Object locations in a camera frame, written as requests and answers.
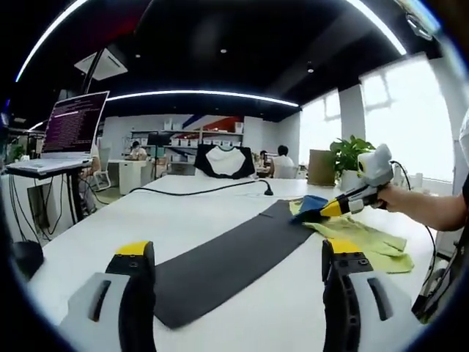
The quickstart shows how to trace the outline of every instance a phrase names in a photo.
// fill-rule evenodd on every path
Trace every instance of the window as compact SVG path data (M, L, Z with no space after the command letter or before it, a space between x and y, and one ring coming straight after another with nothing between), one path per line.
M453 140L446 102L425 56L362 78L366 139L386 143L414 175L453 181Z
M300 164L309 163L309 150L329 150L341 138L339 91L305 105L300 117Z

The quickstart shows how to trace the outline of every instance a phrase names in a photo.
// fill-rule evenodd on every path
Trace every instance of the yellow cloth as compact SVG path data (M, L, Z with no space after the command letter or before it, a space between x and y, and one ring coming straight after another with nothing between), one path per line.
M300 211L301 201L289 203L292 215ZM387 273L407 273L413 269L413 261L404 248L407 240L368 227L349 216L330 218L323 223L304 222L326 238L345 239L353 242L365 254L374 270Z

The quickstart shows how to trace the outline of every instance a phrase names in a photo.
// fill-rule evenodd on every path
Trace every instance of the laptop screen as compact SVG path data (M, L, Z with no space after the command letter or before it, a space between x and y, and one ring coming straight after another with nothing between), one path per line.
M43 153L90 153L109 92L58 101L47 127Z

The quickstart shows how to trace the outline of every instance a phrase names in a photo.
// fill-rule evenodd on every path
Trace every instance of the black ceiling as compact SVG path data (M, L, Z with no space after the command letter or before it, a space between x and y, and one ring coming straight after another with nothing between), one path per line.
M84 77L73 65L109 45L122 53L129 72L93 81L90 92L211 89L300 105L350 87L400 57L345 0L154 0L150 6L149 0L89 0L46 40L14 84L37 39L71 1L43 2L16 0L5 16L15 37L7 43L10 84L4 97L11 98L11 113L27 119L24 127L48 117L61 89L80 92ZM413 34L392 0L362 2L409 54L439 55L436 43ZM279 121L296 110L242 98L164 95L108 102L104 115L226 114Z

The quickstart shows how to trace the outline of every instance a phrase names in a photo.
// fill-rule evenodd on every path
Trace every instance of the white pot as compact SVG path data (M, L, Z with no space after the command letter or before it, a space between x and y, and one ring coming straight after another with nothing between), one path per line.
M344 170L342 172L340 180L341 191L349 191L350 189L357 187L359 183L360 178L358 178L358 173L356 171Z

